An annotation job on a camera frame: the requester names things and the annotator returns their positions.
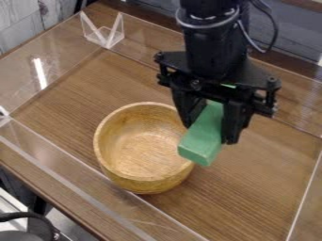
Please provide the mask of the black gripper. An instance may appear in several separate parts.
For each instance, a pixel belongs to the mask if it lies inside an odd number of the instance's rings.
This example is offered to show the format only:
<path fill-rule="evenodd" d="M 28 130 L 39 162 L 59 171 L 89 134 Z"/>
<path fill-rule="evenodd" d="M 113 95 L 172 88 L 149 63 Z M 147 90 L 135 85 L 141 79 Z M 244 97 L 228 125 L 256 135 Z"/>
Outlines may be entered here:
<path fill-rule="evenodd" d="M 155 54 L 159 83 L 171 89 L 188 128 L 208 100 L 224 106 L 222 142 L 236 144 L 255 114 L 272 116 L 280 81 L 247 56 L 251 38 L 240 27 L 184 29 L 184 49 Z"/>

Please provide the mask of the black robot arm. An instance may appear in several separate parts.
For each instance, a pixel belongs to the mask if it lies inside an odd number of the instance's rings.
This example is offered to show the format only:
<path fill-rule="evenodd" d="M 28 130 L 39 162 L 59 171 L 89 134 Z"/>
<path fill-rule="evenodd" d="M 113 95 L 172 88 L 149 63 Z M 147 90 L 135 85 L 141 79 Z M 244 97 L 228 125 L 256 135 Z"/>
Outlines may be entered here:
<path fill-rule="evenodd" d="M 280 80 L 248 59 L 250 49 L 262 54 L 270 51 L 248 35 L 250 8 L 267 15 L 278 33 L 272 9 L 263 0 L 180 0 L 175 19 L 184 49 L 155 54 L 159 84 L 171 89 L 183 125 L 196 122 L 208 100 L 220 103 L 220 135 L 228 145 L 239 141 L 255 114 L 274 115 L 282 87 Z"/>

